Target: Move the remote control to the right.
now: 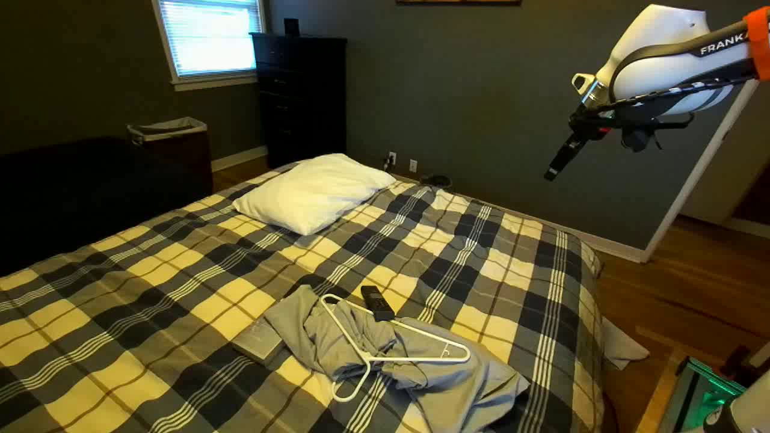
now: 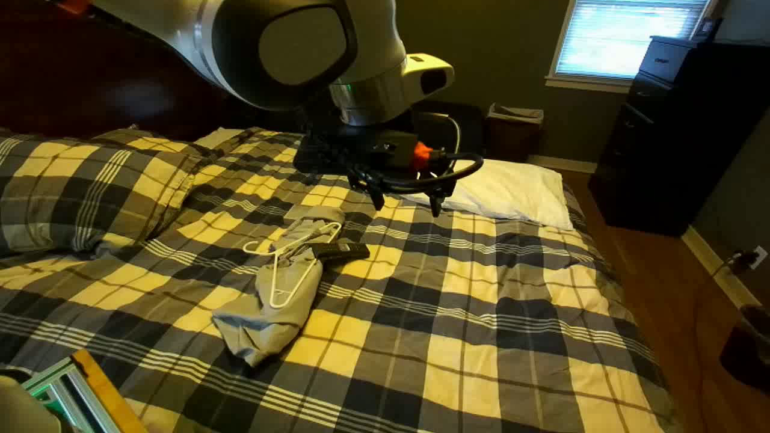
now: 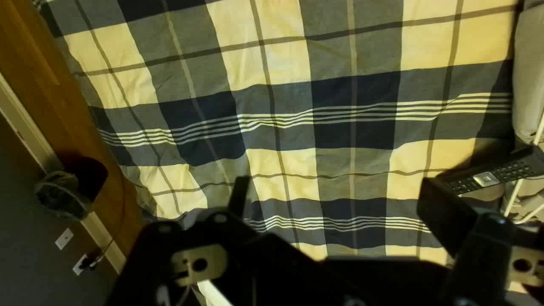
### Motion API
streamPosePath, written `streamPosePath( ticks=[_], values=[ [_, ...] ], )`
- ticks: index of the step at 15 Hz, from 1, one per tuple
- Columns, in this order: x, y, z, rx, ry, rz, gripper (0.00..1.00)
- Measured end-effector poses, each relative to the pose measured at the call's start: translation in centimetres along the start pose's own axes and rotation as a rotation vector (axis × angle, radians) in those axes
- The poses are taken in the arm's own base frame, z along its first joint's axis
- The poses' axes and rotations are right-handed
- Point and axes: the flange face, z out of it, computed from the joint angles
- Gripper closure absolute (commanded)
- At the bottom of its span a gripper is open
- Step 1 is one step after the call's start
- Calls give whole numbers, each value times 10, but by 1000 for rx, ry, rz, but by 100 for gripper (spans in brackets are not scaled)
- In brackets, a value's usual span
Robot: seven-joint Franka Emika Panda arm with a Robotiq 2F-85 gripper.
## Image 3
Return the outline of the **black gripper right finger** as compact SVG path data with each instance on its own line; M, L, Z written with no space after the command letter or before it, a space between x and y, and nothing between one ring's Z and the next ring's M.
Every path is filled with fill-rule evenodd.
M497 211L478 213L437 179L422 182L417 214L454 259L442 304L514 306L507 299L512 282L543 301L543 228L531 231Z

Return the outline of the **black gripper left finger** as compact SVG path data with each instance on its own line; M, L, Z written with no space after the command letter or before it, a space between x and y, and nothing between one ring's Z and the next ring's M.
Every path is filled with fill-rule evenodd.
M189 306L213 282L233 306L364 306L364 294L276 235L242 221L250 180L225 208L143 228L106 306Z

